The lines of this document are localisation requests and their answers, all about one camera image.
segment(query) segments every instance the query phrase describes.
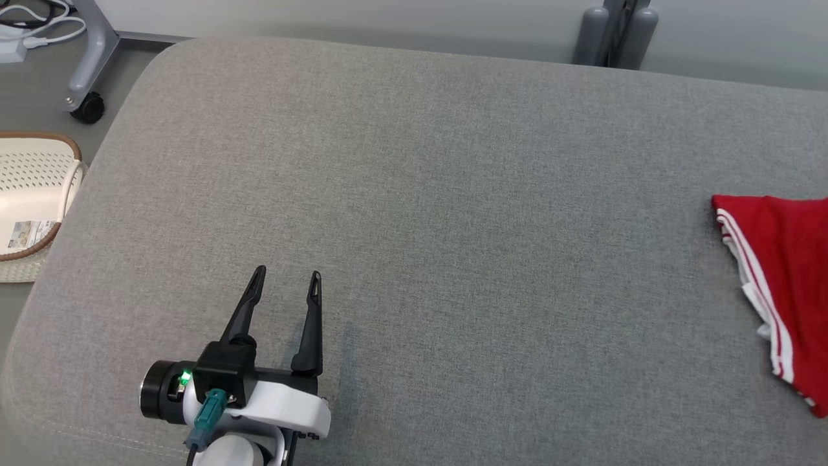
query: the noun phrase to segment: white wall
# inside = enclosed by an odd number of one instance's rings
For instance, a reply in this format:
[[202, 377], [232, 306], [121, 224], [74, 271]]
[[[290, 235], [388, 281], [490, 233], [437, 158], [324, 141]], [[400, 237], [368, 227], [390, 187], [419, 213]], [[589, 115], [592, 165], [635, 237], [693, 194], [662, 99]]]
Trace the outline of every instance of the white wall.
[[[531, 60], [571, 59], [603, 0], [98, 0], [120, 32], [291, 36]], [[642, 69], [828, 90], [828, 0], [651, 0]]]

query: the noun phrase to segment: gray fabric surface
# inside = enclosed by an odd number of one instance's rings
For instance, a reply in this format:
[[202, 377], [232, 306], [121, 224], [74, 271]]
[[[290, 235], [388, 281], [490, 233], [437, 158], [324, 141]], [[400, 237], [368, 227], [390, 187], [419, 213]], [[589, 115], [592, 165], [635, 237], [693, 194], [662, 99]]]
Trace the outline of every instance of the gray fabric surface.
[[181, 466], [156, 359], [256, 265], [260, 366], [325, 281], [305, 464], [825, 464], [710, 195], [826, 195], [828, 95], [280, 39], [153, 61], [18, 324], [2, 403], [52, 464]]

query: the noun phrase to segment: power strip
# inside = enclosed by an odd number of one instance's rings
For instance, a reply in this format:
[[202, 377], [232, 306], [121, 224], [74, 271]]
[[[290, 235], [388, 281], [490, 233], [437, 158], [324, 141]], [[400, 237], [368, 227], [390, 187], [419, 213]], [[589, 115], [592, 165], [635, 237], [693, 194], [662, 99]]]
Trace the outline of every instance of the power strip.
[[[23, 35], [22, 29], [0, 25], [0, 36], [17, 37]], [[19, 63], [26, 59], [26, 48], [22, 39], [0, 39], [0, 64]]]

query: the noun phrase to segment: red shorts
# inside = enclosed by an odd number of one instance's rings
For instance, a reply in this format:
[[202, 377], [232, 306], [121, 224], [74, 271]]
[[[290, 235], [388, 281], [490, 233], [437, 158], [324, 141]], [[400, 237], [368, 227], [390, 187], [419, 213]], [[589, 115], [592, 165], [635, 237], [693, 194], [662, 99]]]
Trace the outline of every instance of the red shorts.
[[773, 373], [828, 415], [828, 198], [713, 196], [742, 290], [765, 324]]

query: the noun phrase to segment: perforated basket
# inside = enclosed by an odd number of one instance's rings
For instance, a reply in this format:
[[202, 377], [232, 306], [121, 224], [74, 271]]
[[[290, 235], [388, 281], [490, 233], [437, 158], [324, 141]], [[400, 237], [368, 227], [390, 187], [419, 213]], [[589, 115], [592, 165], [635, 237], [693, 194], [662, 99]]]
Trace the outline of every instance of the perforated basket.
[[35, 281], [85, 169], [66, 136], [0, 132], [0, 282]]

